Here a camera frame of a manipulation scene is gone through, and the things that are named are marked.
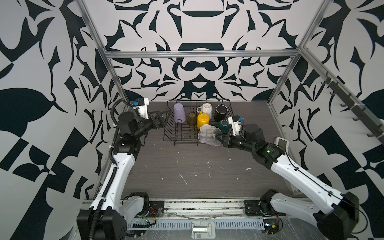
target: metal latch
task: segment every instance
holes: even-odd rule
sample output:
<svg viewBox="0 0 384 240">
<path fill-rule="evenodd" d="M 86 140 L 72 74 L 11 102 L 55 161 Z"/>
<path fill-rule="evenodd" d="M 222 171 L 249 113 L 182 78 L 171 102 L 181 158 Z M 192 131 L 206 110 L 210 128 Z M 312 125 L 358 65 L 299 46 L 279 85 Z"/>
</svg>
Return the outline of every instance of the metal latch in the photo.
<svg viewBox="0 0 384 240">
<path fill-rule="evenodd" d="M 193 239 L 214 239 L 215 222 L 213 221 L 192 221 L 192 235 Z"/>
</svg>

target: vertical metal post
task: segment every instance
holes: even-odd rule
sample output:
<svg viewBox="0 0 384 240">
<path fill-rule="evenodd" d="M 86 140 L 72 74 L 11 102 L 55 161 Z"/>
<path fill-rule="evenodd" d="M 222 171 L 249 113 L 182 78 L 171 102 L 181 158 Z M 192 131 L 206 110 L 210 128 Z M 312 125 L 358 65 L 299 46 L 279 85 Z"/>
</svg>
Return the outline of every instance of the vertical metal post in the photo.
<svg viewBox="0 0 384 240">
<path fill-rule="evenodd" d="M 305 32 L 302 40 L 300 41 L 299 45 L 297 46 L 296 50 L 298 51 L 300 48 L 307 45 L 307 43 L 311 40 L 313 33 L 320 25 L 321 21 L 324 18 L 325 11 L 328 9 L 328 6 L 333 2 L 333 0 L 323 0 L 323 2 L 320 4 L 319 9 L 317 10 L 315 16 L 313 17 L 311 24 L 309 25 L 307 31 Z M 284 86 L 285 82 L 288 79 L 289 74 L 292 72 L 294 67 L 296 66 L 297 62 L 300 59 L 300 55 L 297 54 L 295 57 L 291 58 L 291 61 L 288 63 L 287 67 L 285 68 L 285 71 L 283 75 L 280 77 L 279 82 L 277 83 L 275 89 L 273 90 L 270 98 L 268 99 L 268 102 L 270 104 L 273 103 L 273 101 L 276 99 L 276 97 L 279 95 L 282 87 Z"/>
<path fill-rule="evenodd" d="M 107 67 L 107 70 L 112 76 L 112 81 L 115 84 L 120 96 L 125 99 L 125 101 L 129 101 L 127 95 L 125 94 L 124 88 L 121 85 L 120 79 L 117 76 L 115 69 L 113 68 L 113 65 L 111 64 L 110 60 L 106 57 L 105 51 L 104 51 L 104 45 L 103 42 L 100 39 L 100 35 L 97 32 L 97 29 L 92 21 L 91 15 L 87 9 L 87 6 L 84 2 L 84 0 L 75 0 L 77 3 L 77 6 L 80 10 L 81 16 L 83 18 L 83 21 L 85 25 L 87 26 L 89 33 L 91 34 L 91 37 L 93 41 L 96 44 L 97 50 L 100 53 L 101 59 L 103 60 L 105 66 Z"/>
</svg>

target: clear plastic cup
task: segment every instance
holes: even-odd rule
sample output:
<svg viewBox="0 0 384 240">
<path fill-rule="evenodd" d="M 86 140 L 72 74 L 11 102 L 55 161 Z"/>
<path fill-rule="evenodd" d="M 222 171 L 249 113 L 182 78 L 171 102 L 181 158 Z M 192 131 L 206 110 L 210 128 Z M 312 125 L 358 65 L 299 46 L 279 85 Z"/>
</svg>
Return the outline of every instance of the clear plastic cup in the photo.
<svg viewBox="0 0 384 240">
<path fill-rule="evenodd" d="M 219 146 L 220 141 L 216 138 L 216 135 L 221 134 L 219 128 L 211 128 L 199 131 L 199 142 L 206 143 L 209 145 Z"/>
</svg>

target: black mug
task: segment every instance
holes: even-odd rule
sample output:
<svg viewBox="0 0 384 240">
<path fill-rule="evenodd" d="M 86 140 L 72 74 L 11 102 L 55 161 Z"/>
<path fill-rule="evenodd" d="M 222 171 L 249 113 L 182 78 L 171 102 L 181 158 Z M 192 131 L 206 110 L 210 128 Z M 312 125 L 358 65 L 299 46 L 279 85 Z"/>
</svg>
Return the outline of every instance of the black mug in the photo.
<svg viewBox="0 0 384 240">
<path fill-rule="evenodd" d="M 221 120 L 225 119 L 227 116 L 228 108 L 224 105 L 218 105 L 216 107 L 216 112 L 214 119 L 216 122 L 220 122 Z"/>
</svg>

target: white scrap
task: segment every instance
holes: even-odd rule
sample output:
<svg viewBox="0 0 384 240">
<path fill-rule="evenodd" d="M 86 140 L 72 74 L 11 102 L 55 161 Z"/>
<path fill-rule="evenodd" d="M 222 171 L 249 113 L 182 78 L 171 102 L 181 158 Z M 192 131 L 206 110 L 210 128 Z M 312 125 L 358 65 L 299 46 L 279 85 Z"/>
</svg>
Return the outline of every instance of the white scrap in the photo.
<svg viewBox="0 0 384 240">
<path fill-rule="evenodd" d="M 187 182 L 185 181 L 185 179 L 183 178 L 183 176 L 181 176 L 181 174 L 179 174 L 180 177 L 184 180 L 185 184 L 188 186 Z"/>
</svg>

